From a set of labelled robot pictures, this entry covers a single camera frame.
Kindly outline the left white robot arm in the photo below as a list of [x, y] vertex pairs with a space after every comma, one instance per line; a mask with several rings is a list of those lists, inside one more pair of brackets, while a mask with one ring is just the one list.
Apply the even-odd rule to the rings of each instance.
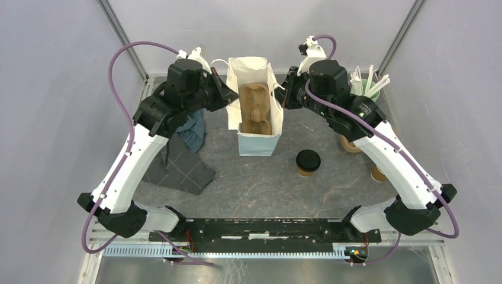
[[172, 63], [161, 86], [162, 91], [155, 90], [139, 104], [132, 117], [133, 134], [128, 135], [104, 181], [77, 199], [103, 227], [124, 238], [141, 230], [161, 231], [172, 241], [185, 236], [186, 225], [174, 209], [142, 205], [133, 201], [133, 195], [155, 156], [188, 115], [202, 109], [217, 111], [239, 97], [214, 67], [192, 59]]

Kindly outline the light blue paper bag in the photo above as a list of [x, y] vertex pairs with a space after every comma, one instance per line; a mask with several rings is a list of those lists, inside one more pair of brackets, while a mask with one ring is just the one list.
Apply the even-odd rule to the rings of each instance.
[[237, 131], [240, 156], [271, 156], [282, 134], [284, 109], [276, 100], [279, 86], [264, 57], [233, 57], [226, 61], [226, 85], [239, 98], [226, 107], [228, 129]]

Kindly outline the brown pulp cup carrier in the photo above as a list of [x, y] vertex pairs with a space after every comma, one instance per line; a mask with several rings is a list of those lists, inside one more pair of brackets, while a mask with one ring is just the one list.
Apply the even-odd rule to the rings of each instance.
[[264, 84], [248, 83], [241, 87], [239, 102], [242, 133], [272, 135], [270, 98], [268, 87]]

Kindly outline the brown paper coffee cup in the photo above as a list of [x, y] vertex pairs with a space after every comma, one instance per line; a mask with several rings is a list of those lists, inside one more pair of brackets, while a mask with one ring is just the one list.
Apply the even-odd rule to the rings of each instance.
[[320, 167], [320, 164], [315, 164], [314, 166], [305, 166], [304, 164], [297, 164], [297, 172], [302, 177], [309, 177]]

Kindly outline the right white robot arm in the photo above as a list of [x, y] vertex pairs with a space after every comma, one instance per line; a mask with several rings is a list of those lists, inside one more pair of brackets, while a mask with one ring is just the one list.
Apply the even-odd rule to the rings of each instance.
[[289, 68], [276, 89], [286, 109], [305, 108], [324, 118], [329, 127], [365, 153], [397, 191], [388, 201], [357, 206], [347, 214], [342, 234], [358, 241], [371, 230], [395, 230], [404, 235], [433, 231], [445, 210], [459, 235], [458, 223], [449, 207], [457, 191], [428, 174], [405, 148], [379, 106], [350, 91], [347, 70], [335, 60], [319, 60], [307, 70]]

